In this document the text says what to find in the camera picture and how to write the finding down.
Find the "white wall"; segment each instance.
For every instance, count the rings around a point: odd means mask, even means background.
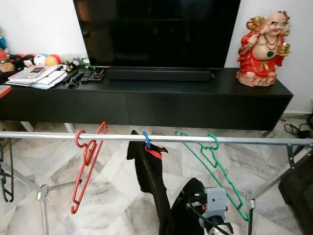
[[[87,55],[72,0],[0,0],[0,8],[12,53]]]
[[[87,54],[72,0],[0,0],[0,7],[0,28],[13,53]],[[313,0],[241,0],[225,67],[239,66],[247,20],[278,10],[286,10],[292,23],[286,38],[291,55],[277,69],[278,79],[294,94],[287,112],[311,112]]]
[[[277,67],[278,79],[294,94],[286,112],[311,113],[313,98],[313,0],[241,0],[225,67],[238,67],[241,38],[248,33],[246,22],[286,10],[290,16],[291,33],[285,40],[291,55]]]

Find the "blue hanger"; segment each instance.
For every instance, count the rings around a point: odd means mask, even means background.
[[[142,134],[146,137],[146,142],[147,142],[147,145],[148,145],[148,149],[151,149],[151,143],[150,143],[150,139],[148,137],[147,132],[143,131]]]

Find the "television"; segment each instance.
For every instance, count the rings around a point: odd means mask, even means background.
[[[223,68],[240,0],[74,0],[92,66]]]

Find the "ceramic statue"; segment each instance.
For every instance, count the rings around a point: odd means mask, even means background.
[[[289,17],[280,11],[267,19],[254,17],[246,26],[250,32],[241,39],[237,78],[251,87],[270,86],[276,81],[275,65],[282,66],[290,55],[290,45],[284,39],[290,32]]]

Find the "clothes drying rack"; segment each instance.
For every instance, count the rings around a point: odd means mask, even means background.
[[[10,139],[59,139],[59,140],[74,140],[75,133],[50,133],[50,132],[10,132],[0,131],[0,138]],[[124,135],[124,134],[80,134],[80,140],[120,140],[120,141],[146,141],[145,135]],[[210,137],[194,137],[194,136],[161,136],[149,135],[150,141],[161,142],[202,142],[214,143],[215,141]],[[253,225],[253,210],[256,208],[256,199],[268,191],[272,186],[278,183],[283,177],[296,168],[296,163],[303,158],[311,156],[313,148],[313,139],[278,139],[278,138],[233,138],[233,137],[217,137],[219,143],[237,143],[237,144],[267,144],[267,145],[284,145],[287,147],[286,165],[277,171],[270,179],[261,185],[255,192],[248,193],[246,196],[247,211],[250,220],[247,223],[247,234],[252,234]],[[294,156],[293,146],[303,146],[304,148]],[[11,166],[2,162],[2,167],[5,170],[10,170]],[[37,200],[41,201],[42,222],[44,235],[49,234],[47,221],[46,197],[51,190],[56,190],[71,186],[75,182],[70,182],[58,186],[50,187],[48,185],[38,186],[33,181],[29,180],[18,171],[14,170],[14,175],[21,181],[31,186],[37,191]]]

